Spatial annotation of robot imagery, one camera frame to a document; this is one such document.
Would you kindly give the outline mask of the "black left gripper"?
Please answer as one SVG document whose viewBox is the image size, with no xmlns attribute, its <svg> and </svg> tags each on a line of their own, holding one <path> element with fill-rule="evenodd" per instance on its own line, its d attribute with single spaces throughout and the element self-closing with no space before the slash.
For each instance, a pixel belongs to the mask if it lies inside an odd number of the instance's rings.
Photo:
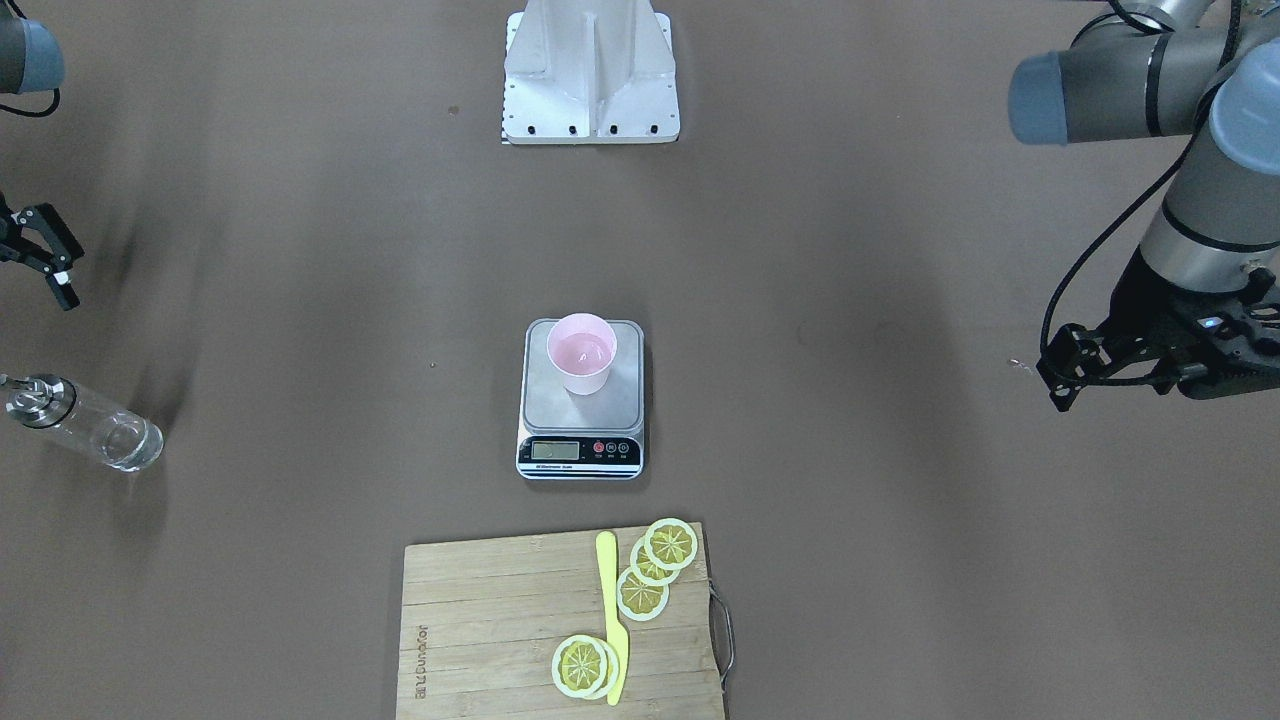
<svg viewBox="0 0 1280 720">
<path fill-rule="evenodd" d="M 1176 305 L 1201 310 L 1221 300 L 1220 292 L 1187 290 L 1158 274 L 1138 249 L 1117 281 L 1101 328 L 1064 324 L 1041 351 L 1036 370 L 1059 413 L 1098 380 L 1138 363 L 1171 357 L 1178 366 L 1198 364 L 1207 373 L 1221 369 L 1221 357 L 1190 329 Z"/>
</svg>

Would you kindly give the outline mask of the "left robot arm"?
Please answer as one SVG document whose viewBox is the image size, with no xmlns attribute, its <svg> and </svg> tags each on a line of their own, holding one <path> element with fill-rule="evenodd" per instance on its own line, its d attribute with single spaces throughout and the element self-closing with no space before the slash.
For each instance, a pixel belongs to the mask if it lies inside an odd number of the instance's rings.
<svg viewBox="0 0 1280 720">
<path fill-rule="evenodd" d="M 1275 1 L 1111 1 L 1062 51 L 1012 73 L 1025 145 L 1183 137 L 1178 158 L 1073 263 L 1047 302 L 1036 370 L 1065 413 L 1088 387 L 1225 398 L 1279 384 L 1279 41 Z M 1060 299 L 1158 199 L 1094 328 L 1052 328 Z"/>
</svg>

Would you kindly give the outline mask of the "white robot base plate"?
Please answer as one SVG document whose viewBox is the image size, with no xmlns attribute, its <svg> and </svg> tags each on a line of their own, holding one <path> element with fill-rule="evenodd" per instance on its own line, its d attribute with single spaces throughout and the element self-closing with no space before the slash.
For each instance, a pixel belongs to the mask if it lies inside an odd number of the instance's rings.
<svg viewBox="0 0 1280 720">
<path fill-rule="evenodd" d="M 529 1 L 507 18 L 504 40 L 504 143 L 678 140 L 672 22 L 652 3 Z"/>
</svg>

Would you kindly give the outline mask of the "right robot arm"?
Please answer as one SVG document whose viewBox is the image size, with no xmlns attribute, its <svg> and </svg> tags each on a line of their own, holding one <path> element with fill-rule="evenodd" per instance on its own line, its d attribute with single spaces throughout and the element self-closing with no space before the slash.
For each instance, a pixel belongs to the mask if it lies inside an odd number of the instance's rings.
<svg viewBox="0 0 1280 720">
<path fill-rule="evenodd" d="M 41 110 L 4 104 L 3 111 L 32 119 L 50 117 L 61 105 L 64 79 L 65 59 L 54 33 L 28 18 L 15 1 L 4 1 L 1 92 L 14 96 L 50 94 L 51 99 Z M 55 206 L 45 202 L 14 210 L 1 197 L 1 260 L 40 273 L 64 311 L 81 305 L 70 270 L 83 256 L 81 242 Z"/>
</svg>

